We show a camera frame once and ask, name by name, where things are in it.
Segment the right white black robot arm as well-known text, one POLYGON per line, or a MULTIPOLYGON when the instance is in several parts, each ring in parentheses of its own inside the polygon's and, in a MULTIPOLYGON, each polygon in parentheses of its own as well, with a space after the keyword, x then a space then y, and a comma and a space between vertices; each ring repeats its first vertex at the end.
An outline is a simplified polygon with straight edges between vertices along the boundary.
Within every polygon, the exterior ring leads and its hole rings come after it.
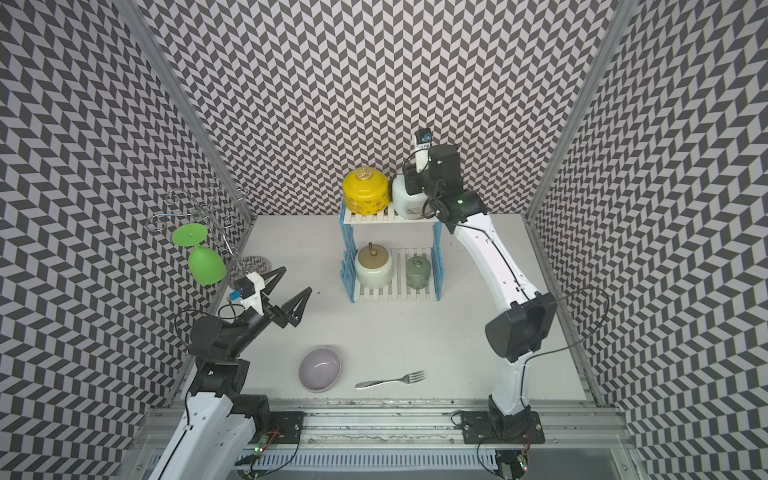
POLYGON ((497 316, 486 339, 501 359, 488 416, 503 430, 530 418, 526 373, 548 336, 557 301, 527 279, 501 241, 480 195, 464 186, 458 147, 418 140, 402 167, 408 195, 424 194, 436 218, 465 247, 486 281, 497 316))

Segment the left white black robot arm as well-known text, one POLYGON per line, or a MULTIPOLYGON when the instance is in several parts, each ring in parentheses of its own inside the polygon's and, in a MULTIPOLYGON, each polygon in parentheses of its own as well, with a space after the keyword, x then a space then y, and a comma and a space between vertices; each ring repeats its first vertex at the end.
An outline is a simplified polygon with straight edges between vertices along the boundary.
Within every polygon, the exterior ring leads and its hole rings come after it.
POLYGON ((194 322, 188 350, 196 373, 152 479, 224 479, 254 436, 268 430, 268 397, 243 392, 250 362, 241 354, 268 326, 300 324, 310 287, 282 305, 269 298, 286 272, 279 267, 236 280, 230 299, 242 307, 240 314, 232 320, 207 315, 194 322))

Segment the blue white two-tier shelf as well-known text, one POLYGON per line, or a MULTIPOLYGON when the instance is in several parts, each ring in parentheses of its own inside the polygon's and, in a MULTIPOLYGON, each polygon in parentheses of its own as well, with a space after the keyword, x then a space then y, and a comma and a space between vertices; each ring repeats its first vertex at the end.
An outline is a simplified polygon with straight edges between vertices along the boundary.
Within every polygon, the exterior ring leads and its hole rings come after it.
POLYGON ((351 303, 356 301, 389 300, 428 300, 439 301, 443 298, 444 265, 441 252, 442 225, 432 220, 407 220, 394 209, 387 207, 375 215, 363 216, 351 212, 344 202, 340 204, 339 226, 344 244, 341 260, 340 278, 346 295, 351 303), (360 245, 354 238, 354 227, 361 225, 429 225, 432 231, 432 245, 427 247, 386 246, 393 263, 393 278, 386 287, 378 290, 364 287, 357 278, 355 260, 360 245), (411 288, 407 284, 407 261, 415 256, 426 258, 431 267, 428 284, 421 289, 411 288))

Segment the small green tea canister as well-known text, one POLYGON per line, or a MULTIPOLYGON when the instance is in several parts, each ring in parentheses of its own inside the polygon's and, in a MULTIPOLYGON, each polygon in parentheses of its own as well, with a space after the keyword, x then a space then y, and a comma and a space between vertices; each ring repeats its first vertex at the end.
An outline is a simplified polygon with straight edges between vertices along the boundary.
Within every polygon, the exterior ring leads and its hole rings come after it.
POLYGON ((420 255, 406 261, 406 283, 409 288, 421 290, 429 285, 432 267, 430 261, 420 255))

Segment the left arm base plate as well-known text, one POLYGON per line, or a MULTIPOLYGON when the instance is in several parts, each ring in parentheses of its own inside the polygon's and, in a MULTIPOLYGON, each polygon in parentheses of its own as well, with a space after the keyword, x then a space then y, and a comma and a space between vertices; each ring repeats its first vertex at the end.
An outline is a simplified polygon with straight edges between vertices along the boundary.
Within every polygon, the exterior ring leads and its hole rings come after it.
POLYGON ((271 445, 296 445, 299 442, 305 413, 303 411, 273 412, 268 421, 257 426, 256 433, 248 443, 248 448, 254 448, 264 439, 267 443, 272 436, 275 438, 271 445))

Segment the white pale blue tea canister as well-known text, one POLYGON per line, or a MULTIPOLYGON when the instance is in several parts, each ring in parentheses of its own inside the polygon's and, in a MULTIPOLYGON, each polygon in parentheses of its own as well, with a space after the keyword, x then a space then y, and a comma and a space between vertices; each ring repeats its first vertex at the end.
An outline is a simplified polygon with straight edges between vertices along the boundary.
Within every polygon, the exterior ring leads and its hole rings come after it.
POLYGON ((409 194, 406 190, 405 178, 397 174, 391 184, 392 205, 395 212, 406 220, 422 220, 425 218, 425 193, 409 194))

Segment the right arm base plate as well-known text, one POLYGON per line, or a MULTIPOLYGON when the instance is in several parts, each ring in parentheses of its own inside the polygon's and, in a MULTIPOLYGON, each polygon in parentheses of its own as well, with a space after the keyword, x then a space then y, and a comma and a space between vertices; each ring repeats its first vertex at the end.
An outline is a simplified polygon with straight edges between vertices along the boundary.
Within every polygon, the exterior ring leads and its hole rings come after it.
POLYGON ((499 418, 488 411, 460 411, 452 416, 452 420, 468 445, 491 442, 538 445, 545 442, 540 416, 531 410, 499 418))

